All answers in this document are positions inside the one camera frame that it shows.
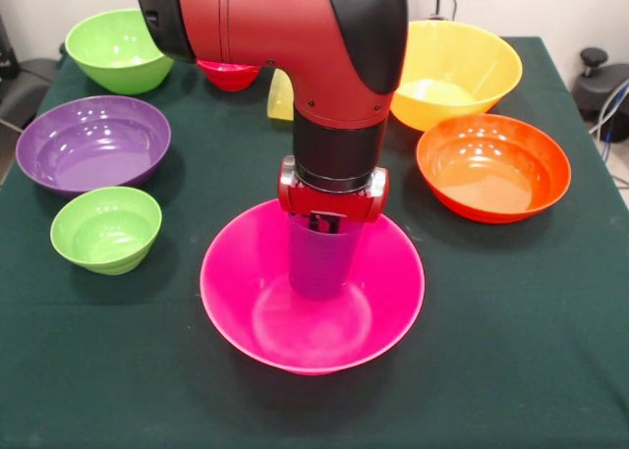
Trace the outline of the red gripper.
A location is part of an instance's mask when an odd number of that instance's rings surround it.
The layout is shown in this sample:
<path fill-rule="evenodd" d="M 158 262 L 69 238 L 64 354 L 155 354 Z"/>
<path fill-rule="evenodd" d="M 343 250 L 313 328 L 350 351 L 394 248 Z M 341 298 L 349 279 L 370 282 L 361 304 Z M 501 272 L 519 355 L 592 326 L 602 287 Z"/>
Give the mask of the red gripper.
<path fill-rule="evenodd" d="M 320 214 L 327 223 L 328 234 L 339 234 L 341 220 L 372 223 L 383 212 L 389 193 L 386 169 L 375 167 L 367 184 L 350 193 L 326 192 L 309 186 L 298 175 L 293 155 L 286 155 L 280 164 L 277 196 L 282 209 L 305 215 L 310 231 L 320 231 Z"/>

